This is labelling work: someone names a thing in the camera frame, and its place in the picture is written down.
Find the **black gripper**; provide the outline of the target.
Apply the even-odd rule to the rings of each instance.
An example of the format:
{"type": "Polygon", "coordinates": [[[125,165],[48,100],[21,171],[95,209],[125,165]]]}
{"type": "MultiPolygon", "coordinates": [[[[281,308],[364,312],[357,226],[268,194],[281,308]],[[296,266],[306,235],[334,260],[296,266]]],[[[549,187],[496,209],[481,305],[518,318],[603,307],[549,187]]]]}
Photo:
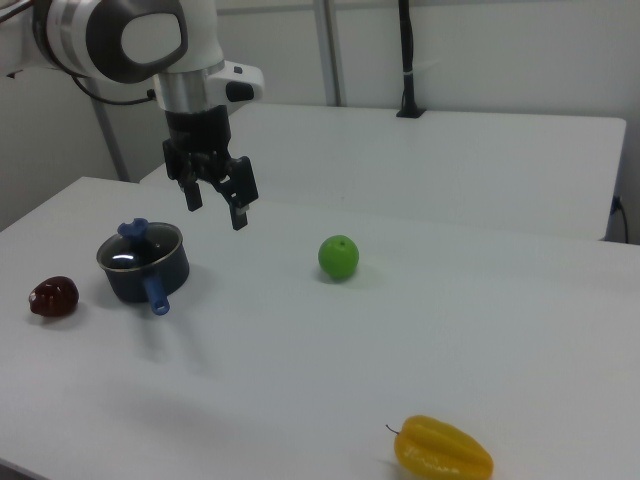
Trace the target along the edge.
{"type": "Polygon", "coordinates": [[[183,192],[189,211],[203,206],[198,179],[189,153],[214,160],[211,185],[229,206],[232,228],[248,225],[247,212],[259,193],[248,157],[231,158],[228,108],[219,105],[197,113],[165,112],[169,139],[162,144],[166,173],[183,192]]]}

